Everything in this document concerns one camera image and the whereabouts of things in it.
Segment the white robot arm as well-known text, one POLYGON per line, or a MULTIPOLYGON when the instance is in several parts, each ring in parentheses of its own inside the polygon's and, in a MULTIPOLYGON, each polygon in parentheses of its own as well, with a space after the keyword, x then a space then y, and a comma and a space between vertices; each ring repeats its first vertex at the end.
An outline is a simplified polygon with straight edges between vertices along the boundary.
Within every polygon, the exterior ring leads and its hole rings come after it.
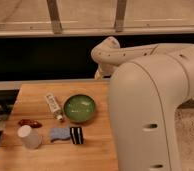
POLYGON ((194 44, 122 48, 108 37, 91 51, 108 76, 108 107, 120 171, 181 171, 175 112, 194 97, 194 44))

